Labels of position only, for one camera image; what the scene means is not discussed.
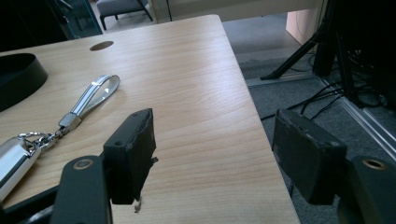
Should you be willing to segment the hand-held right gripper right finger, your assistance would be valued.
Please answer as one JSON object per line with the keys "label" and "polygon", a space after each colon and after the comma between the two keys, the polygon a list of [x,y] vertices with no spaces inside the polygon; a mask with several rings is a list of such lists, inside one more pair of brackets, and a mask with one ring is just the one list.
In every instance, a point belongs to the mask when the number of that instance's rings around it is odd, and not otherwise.
{"label": "hand-held right gripper right finger", "polygon": [[346,144],[307,117],[278,109],[272,150],[308,203],[332,204],[335,171],[344,163]]}

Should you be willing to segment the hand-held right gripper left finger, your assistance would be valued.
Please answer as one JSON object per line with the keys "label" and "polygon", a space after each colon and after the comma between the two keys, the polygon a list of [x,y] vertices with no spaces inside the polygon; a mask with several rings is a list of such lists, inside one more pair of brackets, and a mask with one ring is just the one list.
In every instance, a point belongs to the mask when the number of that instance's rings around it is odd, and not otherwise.
{"label": "hand-held right gripper left finger", "polygon": [[141,200],[141,191],[153,157],[156,141],[153,112],[146,108],[134,112],[104,144],[107,194],[113,204],[132,204]]}

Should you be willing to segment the black round container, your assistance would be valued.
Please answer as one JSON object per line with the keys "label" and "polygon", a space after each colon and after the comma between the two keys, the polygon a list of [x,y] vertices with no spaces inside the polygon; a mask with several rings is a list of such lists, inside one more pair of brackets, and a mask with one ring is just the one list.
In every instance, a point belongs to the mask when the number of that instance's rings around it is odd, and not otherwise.
{"label": "black round container", "polygon": [[29,97],[47,79],[48,73],[34,54],[0,56],[0,112]]}

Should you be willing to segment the dark glass cabinet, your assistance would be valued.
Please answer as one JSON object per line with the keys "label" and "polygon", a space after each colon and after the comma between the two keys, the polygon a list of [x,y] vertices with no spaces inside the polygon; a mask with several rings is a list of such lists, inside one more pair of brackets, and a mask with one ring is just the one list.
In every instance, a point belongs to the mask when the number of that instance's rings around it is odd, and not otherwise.
{"label": "dark glass cabinet", "polygon": [[89,0],[46,0],[68,39],[101,35]]}

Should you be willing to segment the grey upholstered chair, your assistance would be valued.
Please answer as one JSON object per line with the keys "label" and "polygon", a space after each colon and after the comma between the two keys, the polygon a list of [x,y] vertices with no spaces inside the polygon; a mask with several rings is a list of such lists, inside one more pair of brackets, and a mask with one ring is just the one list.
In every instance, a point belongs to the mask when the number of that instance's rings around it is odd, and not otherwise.
{"label": "grey upholstered chair", "polygon": [[96,6],[99,12],[99,19],[103,29],[106,31],[107,17],[114,16],[117,18],[121,14],[134,13],[144,11],[148,18],[153,21],[146,5],[148,0],[98,0]]}

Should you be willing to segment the aluminium floor rail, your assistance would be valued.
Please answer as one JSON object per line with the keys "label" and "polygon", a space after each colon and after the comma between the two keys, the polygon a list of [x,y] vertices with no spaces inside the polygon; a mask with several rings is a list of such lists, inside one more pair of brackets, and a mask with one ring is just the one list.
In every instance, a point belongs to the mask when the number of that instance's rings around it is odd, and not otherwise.
{"label": "aluminium floor rail", "polygon": [[347,145],[347,156],[370,156],[396,164],[396,115],[379,119],[369,108],[351,103],[337,84],[310,73],[286,74],[277,79],[258,77],[247,87],[269,139],[275,113],[290,109],[303,114]]}

